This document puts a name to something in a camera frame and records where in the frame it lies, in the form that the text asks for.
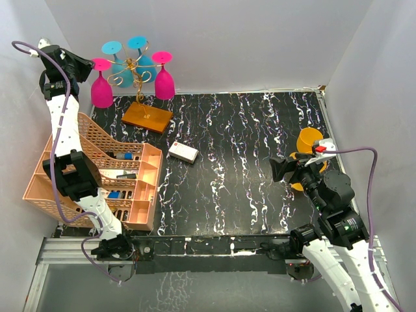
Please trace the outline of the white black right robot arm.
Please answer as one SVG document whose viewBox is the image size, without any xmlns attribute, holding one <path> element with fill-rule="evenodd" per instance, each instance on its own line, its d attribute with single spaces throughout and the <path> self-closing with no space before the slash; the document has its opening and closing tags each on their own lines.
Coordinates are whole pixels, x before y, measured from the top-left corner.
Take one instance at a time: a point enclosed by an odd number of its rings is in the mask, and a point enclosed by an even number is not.
<svg viewBox="0 0 416 312">
<path fill-rule="evenodd" d="M 373 257 L 364 222 L 351 205 L 350 178 L 338 171 L 321 172 L 312 157 L 271 158 L 272 178 L 301 184 L 319 213 L 318 225 L 306 224 L 290 233 L 290 251 L 316 267 L 343 311 L 399 311 Z"/>
</svg>

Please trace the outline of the yellow wine glass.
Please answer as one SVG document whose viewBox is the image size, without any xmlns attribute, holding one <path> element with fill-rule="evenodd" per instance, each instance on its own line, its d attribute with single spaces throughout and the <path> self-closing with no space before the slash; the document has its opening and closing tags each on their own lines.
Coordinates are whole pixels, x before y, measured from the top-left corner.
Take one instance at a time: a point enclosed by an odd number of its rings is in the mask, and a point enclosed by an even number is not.
<svg viewBox="0 0 416 312">
<path fill-rule="evenodd" d="M 320 166 L 319 172 L 323 173 L 323 171 L 325 171 L 328 167 L 328 162 L 324 161 L 324 162 L 320 163 L 319 166 Z M 298 192 L 303 192 L 304 191 L 304 188 L 300 183 L 291 183 L 290 186 Z"/>
<path fill-rule="evenodd" d="M 312 155 L 315 141 L 323 139 L 323 134 L 315 128 L 306 127 L 302 129 L 296 140 L 296 151 L 289 155 L 290 159 L 297 159 L 297 156 Z"/>
</svg>

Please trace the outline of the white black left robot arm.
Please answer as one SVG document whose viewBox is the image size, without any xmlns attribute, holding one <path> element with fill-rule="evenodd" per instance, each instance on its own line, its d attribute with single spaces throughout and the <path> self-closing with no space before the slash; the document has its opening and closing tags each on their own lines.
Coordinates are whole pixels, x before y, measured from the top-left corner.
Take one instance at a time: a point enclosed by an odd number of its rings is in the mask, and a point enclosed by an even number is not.
<svg viewBox="0 0 416 312">
<path fill-rule="evenodd" d="M 101 242 L 92 254 L 130 259 L 134 243 L 107 205 L 101 174 L 81 146 L 79 83 L 86 81 L 94 63 L 44 38 L 38 48 L 45 66 L 40 87 L 50 112 L 53 135 L 51 155 L 42 166 L 54 183 L 53 192 L 76 203 L 99 232 Z"/>
</svg>

